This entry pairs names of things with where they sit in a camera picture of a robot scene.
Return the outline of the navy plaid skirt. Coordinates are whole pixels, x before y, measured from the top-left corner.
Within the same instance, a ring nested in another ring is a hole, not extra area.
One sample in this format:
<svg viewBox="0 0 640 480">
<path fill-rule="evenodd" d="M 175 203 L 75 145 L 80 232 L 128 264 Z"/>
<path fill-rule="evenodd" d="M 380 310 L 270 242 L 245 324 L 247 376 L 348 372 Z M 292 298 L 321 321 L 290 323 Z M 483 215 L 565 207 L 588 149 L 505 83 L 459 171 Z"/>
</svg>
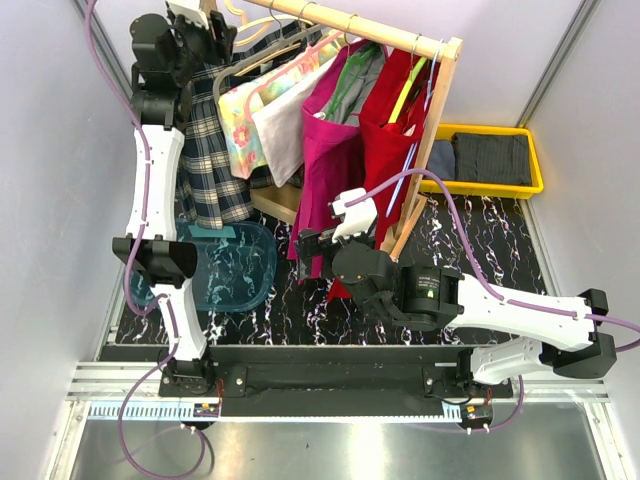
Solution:
<svg viewBox="0 0 640 480">
<path fill-rule="evenodd" d="M 295 50 L 279 55 L 263 67 L 224 78 L 218 88 L 214 83 L 224 70 L 222 65 L 205 63 L 195 70 L 176 185 L 176 195 L 187 220 L 205 229 L 220 229 L 254 214 L 250 190 L 273 185 L 273 177 L 266 166 L 257 168 L 247 180 L 232 175 L 214 93 L 225 93 L 257 79 L 295 58 L 305 47 L 306 42 L 302 41 Z"/>
</svg>

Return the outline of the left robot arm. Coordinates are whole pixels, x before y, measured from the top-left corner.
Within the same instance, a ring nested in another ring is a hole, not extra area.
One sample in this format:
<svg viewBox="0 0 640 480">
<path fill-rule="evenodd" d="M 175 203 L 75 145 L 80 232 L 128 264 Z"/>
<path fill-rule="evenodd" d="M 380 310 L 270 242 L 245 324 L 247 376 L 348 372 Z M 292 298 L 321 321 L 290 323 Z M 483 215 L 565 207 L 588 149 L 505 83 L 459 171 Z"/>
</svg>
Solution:
<svg viewBox="0 0 640 480">
<path fill-rule="evenodd" d="M 163 384 L 203 396 L 218 383 L 192 289 L 197 249 L 178 239 L 174 197 L 189 84 L 201 65 L 228 56 L 217 46 L 212 14 L 200 2 L 166 6 L 166 15 L 145 14 L 130 25 L 135 62 L 125 104 L 134 126 L 136 173 L 126 233 L 113 239 L 112 251 L 125 265 L 130 309 L 162 315 L 169 339 L 168 355 L 158 364 Z"/>
</svg>

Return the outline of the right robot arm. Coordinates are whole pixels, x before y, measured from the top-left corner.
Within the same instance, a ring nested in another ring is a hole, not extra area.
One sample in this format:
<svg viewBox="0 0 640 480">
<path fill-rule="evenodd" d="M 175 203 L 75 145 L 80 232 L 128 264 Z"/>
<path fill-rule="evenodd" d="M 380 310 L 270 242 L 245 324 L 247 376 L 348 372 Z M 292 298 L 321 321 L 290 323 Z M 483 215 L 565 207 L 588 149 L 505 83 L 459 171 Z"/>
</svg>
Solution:
<svg viewBox="0 0 640 480">
<path fill-rule="evenodd" d="M 375 249 L 373 233 L 348 235 L 343 227 L 300 232 L 294 242 L 300 276 L 309 276 L 313 259 L 327 261 L 336 282 L 373 321 L 418 331 L 449 327 L 512 334 L 508 342 L 459 354 L 453 375 L 463 395 L 544 371 L 600 379 L 615 364 L 613 337 L 600 332 L 591 317 L 606 309 L 603 292 L 553 297 L 499 287 L 490 293 L 479 279 L 447 267 L 394 262 Z"/>
</svg>

